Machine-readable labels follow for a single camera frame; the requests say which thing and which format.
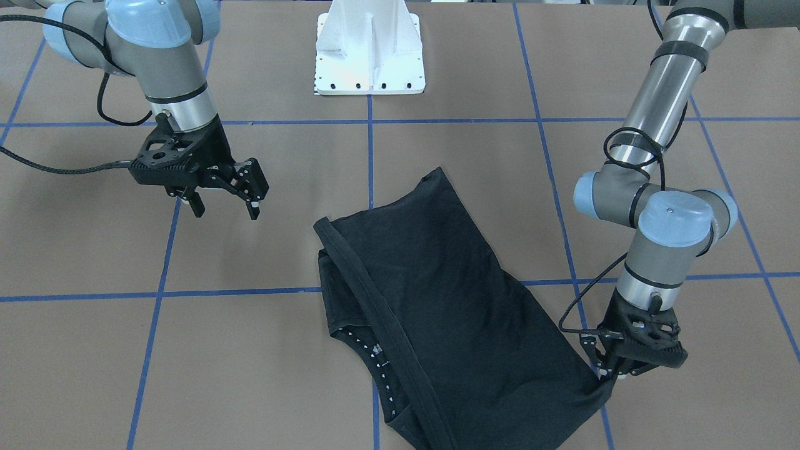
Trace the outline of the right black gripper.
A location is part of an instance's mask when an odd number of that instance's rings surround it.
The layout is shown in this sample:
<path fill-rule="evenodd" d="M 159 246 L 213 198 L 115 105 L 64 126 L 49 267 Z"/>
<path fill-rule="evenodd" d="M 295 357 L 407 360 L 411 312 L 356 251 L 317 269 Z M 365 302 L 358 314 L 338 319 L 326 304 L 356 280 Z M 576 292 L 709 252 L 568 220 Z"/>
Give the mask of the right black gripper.
<path fill-rule="evenodd" d="M 156 129 L 168 132 L 192 132 L 174 130 L 171 115 L 157 115 Z M 251 220 L 260 215 L 260 202 L 269 191 L 268 179 L 255 157 L 236 163 L 231 156 L 231 146 L 225 135 L 222 121 L 218 115 L 193 131 L 202 131 L 200 148 L 194 152 L 199 157 L 198 185 L 188 187 L 171 187 L 182 203 L 191 208 L 195 217 L 201 218 L 206 211 L 200 194 L 196 188 L 212 188 L 225 190 L 239 197 L 245 203 Z"/>

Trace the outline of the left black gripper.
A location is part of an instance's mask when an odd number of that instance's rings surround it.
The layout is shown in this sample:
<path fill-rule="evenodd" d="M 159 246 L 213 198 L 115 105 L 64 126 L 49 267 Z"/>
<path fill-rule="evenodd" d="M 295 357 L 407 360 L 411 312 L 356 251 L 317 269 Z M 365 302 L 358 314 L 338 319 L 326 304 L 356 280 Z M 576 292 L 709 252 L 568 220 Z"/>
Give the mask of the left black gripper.
<path fill-rule="evenodd" d="M 662 296 L 656 292 L 649 297 L 648 309 L 641 309 L 614 291 L 598 326 L 604 351 L 595 351 L 595 369 L 601 381 L 659 367 L 682 367 L 688 352 L 678 339 L 681 328 L 674 310 L 662 306 Z"/>

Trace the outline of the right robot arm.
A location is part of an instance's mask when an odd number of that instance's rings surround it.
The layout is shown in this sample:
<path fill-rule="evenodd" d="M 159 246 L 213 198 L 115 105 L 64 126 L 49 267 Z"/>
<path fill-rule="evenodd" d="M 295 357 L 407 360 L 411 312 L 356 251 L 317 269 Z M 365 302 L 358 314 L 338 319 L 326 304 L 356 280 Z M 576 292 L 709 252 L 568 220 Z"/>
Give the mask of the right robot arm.
<path fill-rule="evenodd" d="M 77 170 L 44 166 L 3 149 L 34 169 L 66 176 L 105 170 L 129 171 L 137 183 L 163 187 L 189 205 L 196 217 L 205 211 L 198 189 L 223 190 L 245 203 L 257 219 L 269 190 L 259 162 L 234 160 L 214 105 L 196 46 L 214 39 L 221 17 L 212 1 L 3 1 L 3 8 L 42 9 L 42 16 L 4 14 L 3 22 L 42 25 L 49 47 L 63 59 L 103 71 L 96 109 L 111 75 L 129 76 L 142 89 L 156 127 L 132 160 Z"/>

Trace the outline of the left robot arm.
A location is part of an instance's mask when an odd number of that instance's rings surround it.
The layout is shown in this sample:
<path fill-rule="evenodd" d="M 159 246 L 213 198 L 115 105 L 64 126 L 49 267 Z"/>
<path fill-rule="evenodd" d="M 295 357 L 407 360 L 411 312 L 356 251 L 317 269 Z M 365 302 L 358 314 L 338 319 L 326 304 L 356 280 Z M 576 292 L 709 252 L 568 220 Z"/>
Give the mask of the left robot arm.
<path fill-rule="evenodd" d="M 572 202 L 580 213 L 634 230 L 612 267 L 621 267 L 602 322 L 578 329 L 582 349 L 604 379 L 679 368 L 674 304 L 694 260 L 731 233 L 733 197 L 711 189 L 668 187 L 664 158 L 688 111 L 711 52 L 732 31 L 797 28 L 797 1 L 674 1 L 662 22 L 646 78 L 620 128 L 605 138 L 602 168 L 583 174 Z"/>

